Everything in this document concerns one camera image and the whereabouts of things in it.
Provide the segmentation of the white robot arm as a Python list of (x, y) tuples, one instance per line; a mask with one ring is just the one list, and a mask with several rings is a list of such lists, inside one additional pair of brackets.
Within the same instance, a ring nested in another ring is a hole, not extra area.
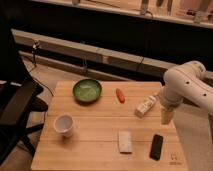
[(190, 61), (168, 69), (163, 76), (165, 85), (158, 97), (162, 105), (161, 123), (169, 124), (183, 99), (193, 102), (213, 117), (213, 87), (206, 84), (206, 68), (199, 61)]

